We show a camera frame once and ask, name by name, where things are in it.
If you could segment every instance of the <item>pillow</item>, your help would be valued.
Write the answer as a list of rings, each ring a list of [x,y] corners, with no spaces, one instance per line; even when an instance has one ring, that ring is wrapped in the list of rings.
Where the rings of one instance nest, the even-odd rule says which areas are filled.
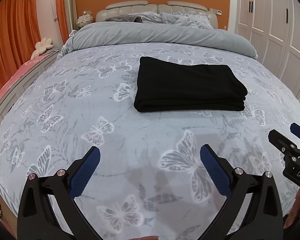
[[[162,23],[162,17],[155,12],[130,13],[130,15],[138,15],[143,23]]]
[[[175,12],[171,14],[189,17],[192,21],[194,21],[198,25],[200,29],[213,30],[208,15],[197,14],[194,12]]]
[[[196,22],[187,16],[173,15],[173,14],[164,13],[164,12],[161,12],[160,15],[162,16],[162,22],[164,24],[179,25],[179,26],[199,28],[199,29],[201,28],[201,25],[199,22]]]

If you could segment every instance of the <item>white wardrobe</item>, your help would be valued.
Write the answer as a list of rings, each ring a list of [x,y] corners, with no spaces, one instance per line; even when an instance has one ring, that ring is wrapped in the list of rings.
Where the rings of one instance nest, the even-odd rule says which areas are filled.
[[[237,0],[235,32],[258,61],[300,100],[300,4],[297,0]]]

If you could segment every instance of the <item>gray duvet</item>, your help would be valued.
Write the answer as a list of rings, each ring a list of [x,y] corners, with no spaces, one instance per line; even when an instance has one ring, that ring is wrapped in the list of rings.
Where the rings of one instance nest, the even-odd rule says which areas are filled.
[[[204,46],[232,51],[255,59],[258,58],[256,50],[247,39],[228,31],[130,22],[92,23],[79,31],[72,31],[58,58],[73,50],[102,45],[142,42],[168,42]]]
[[[120,23],[121,35],[110,38],[116,28],[106,24],[100,29],[91,25],[88,36],[84,31],[72,36],[60,59],[26,90],[0,125],[0,194],[11,210],[17,214],[28,174],[53,175],[97,146],[100,164],[75,201],[104,239],[147,235],[197,239],[225,200],[200,162],[199,149],[208,143],[247,173],[271,171],[286,214],[298,187],[283,177],[283,155],[267,135],[277,129],[300,146],[289,130],[292,122],[300,124],[300,103],[251,58],[255,56],[251,45],[233,46],[237,53],[226,51],[225,37],[235,37],[230,43],[242,39],[219,31],[211,35],[220,37],[220,42],[207,38],[219,49],[173,43],[194,38],[187,30],[183,33],[186,27],[178,30],[188,38],[172,33],[168,39],[167,28],[161,33],[166,43],[138,43],[140,37],[148,41],[149,34],[142,36],[144,32],[137,29],[138,35],[130,37],[123,30],[130,32],[126,26],[131,23]],[[199,31],[202,36],[197,40],[205,41],[206,32]],[[129,37],[127,44],[124,37]],[[248,89],[246,109],[137,112],[133,100],[143,55],[183,65],[229,65]],[[51,201],[68,230],[55,200]],[[231,231],[243,216],[238,216]]]

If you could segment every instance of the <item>headboard cushion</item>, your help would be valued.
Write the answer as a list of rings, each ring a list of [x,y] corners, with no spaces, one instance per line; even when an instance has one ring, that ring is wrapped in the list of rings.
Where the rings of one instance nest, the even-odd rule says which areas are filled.
[[[167,5],[182,6],[182,7],[198,9],[198,10],[202,10],[202,11],[206,11],[206,12],[208,11],[205,6],[196,4],[196,3],[191,3],[191,2],[167,1]]]
[[[158,13],[158,6],[156,4],[147,4],[147,5],[134,5],[134,6],[125,6],[120,8],[113,8],[109,10],[102,10],[97,13],[96,22],[102,22],[109,17],[114,17],[121,14],[130,14],[130,13],[137,13],[137,12]]]
[[[113,9],[113,8],[126,7],[126,6],[147,5],[147,4],[148,4],[148,1],[144,1],[144,0],[118,2],[118,3],[109,4],[106,7],[106,10]]]
[[[155,12],[155,13],[194,12],[197,14],[208,15],[213,28],[214,29],[218,28],[217,16],[213,12],[207,11],[207,8],[205,8],[204,6],[195,3],[180,2],[180,1],[169,1],[168,3],[175,4],[175,5],[148,4],[147,1],[127,1],[127,2],[110,4],[106,7],[106,10],[102,10],[97,13],[96,22],[102,22],[109,17],[114,17],[121,14],[130,14],[130,13],[138,13],[138,12]]]

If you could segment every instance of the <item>black cloth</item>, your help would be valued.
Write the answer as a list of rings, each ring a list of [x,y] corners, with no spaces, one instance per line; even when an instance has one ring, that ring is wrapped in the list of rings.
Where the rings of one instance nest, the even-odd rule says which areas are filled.
[[[179,65],[141,57],[134,107],[139,112],[244,110],[245,86],[227,65]]]

